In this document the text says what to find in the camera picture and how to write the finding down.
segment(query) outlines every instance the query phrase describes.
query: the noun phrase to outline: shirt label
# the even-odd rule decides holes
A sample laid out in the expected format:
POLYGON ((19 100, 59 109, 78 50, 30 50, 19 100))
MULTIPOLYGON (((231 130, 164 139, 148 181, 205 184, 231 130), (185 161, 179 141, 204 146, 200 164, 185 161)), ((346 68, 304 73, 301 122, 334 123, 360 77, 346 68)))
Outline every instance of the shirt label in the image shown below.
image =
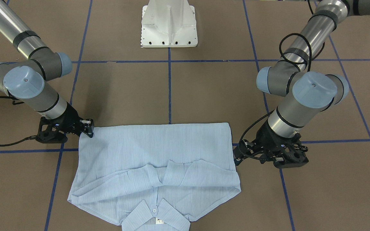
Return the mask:
POLYGON ((158 219, 158 218, 155 218, 155 224, 156 225, 160 225, 160 224, 163 224, 163 221, 158 219))

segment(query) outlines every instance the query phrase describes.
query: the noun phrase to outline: folded fabric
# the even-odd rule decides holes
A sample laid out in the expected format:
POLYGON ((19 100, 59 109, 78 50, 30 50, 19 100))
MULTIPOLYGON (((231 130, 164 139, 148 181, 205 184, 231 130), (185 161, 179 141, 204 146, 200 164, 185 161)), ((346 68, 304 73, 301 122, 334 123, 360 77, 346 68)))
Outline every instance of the folded fabric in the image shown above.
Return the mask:
POLYGON ((123 231, 188 231, 241 192, 227 123, 96 127, 68 201, 123 231))

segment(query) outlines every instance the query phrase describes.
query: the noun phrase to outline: folded shirt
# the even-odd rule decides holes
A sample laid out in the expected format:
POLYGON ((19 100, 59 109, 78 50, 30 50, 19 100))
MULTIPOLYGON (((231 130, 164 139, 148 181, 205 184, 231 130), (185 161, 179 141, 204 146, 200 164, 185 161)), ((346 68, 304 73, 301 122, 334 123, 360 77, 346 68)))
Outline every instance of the folded shirt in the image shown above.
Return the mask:
POLYGON ((188 231, 241 192, 227 123, 96 127, 68 201, 123 231, 188 231))

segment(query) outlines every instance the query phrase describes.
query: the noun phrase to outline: white plastic bracket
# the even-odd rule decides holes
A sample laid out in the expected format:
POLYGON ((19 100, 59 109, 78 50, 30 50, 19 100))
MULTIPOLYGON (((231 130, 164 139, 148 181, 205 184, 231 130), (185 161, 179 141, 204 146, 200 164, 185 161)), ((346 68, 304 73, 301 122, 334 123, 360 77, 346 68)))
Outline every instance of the white plastic bracket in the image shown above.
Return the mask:
POLYGON ((142 8, 141 47, 196 47, 195 8, 187 0, 150 0, 142 8))

